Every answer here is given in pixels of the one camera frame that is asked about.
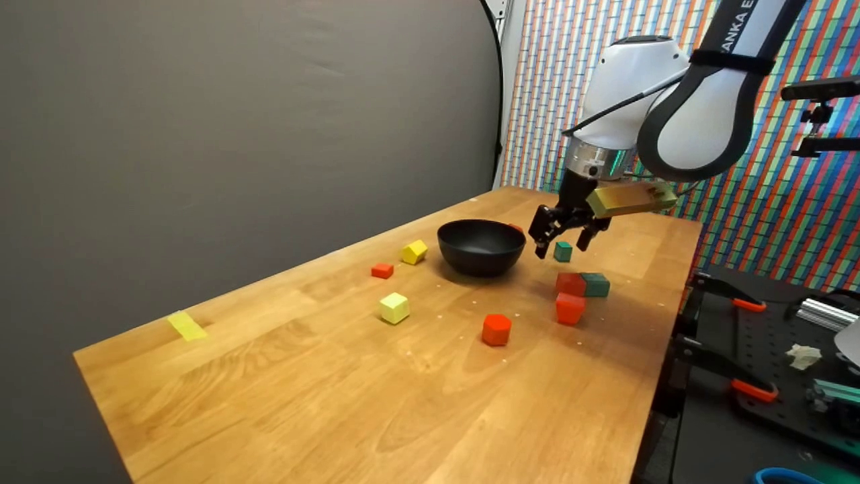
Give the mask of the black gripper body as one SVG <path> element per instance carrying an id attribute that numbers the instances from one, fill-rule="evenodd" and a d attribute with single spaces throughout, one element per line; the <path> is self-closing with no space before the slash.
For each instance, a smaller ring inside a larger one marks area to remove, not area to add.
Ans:
<path id="1" fill-rule="evenodd" d="M 595 237 L 609 227 L 608 217 L 597 217 L 587 205 L 587 197 L 597 189 L 591 178 L 580 178 L 579 173 L 564 173 L 560 198 L 553 206 L 540 205 L 530 222 L 530 237 L 556 239 L 568 228 L 591 228 Z"/>

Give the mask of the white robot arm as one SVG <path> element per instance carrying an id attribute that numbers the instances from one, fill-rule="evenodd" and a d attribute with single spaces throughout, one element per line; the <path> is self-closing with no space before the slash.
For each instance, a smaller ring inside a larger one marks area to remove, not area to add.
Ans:
<path id="1" fill-rule="evenodd" d="M 534 256 L 579 228 L 579 248 L 609 227 L 597 206 L 605 166 L 631 151 L 665 179 L 706 179 L 732 169 L 753 138 L 760 83 L 807 0 L 720 0 L 703 41 L 683 57 L 670 34 L 612 41 L 583 99 L 583 118 L 561 131 L 564 173 L 556 205 L 530 222 Z"/>

